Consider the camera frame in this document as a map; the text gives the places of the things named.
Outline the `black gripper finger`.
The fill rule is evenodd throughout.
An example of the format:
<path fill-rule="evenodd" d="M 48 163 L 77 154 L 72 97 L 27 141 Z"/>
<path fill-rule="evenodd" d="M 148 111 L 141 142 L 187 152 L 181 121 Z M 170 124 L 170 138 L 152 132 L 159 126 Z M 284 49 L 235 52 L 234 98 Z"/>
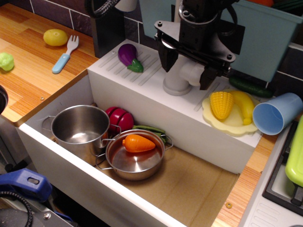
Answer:
<path fill-rule="evenodd" d="M 166 72 L 169 72 L 178 59 L 178 52 L 174 49 L 166 47 L 163 44 L 159 44 L 158 54 L 163 69 Z"/>
<path fill-rule="evenodd" d="M 200 90 L 207 90 L 216 77 L 220 76 L 220 71 L 211 66 L 205 66 L 200 77 Z"/>

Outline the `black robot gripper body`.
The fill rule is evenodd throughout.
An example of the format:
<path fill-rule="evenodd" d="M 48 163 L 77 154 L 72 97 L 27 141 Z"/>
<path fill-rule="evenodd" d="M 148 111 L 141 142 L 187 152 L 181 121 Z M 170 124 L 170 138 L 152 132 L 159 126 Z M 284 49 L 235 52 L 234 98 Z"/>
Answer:
<path fill-rule="evenodd" d="M 174 49 L 201 65 L 211 66 L 226 75 L 240 54 L 245 27 L 236 22 L 222 20 L 219 15 L 211 20 L 196 23 L 182 18 L 180 22 L 158 20 L 158 45 Z"/>

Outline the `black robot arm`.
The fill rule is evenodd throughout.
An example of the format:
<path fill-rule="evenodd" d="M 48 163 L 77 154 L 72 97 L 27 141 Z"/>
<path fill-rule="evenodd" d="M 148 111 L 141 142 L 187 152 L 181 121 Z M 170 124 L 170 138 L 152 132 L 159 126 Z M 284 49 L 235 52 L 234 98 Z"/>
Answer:
<path fill-rule="evenodd" d="M 207 90 L 227 75 L 241 50 L 244 30 L 238 27 L 232 0 L 182 0 L 179 22 L 157 21 L 158 53 L 167 75 L 164 90 L 186 94 L 192 86 Z"/>

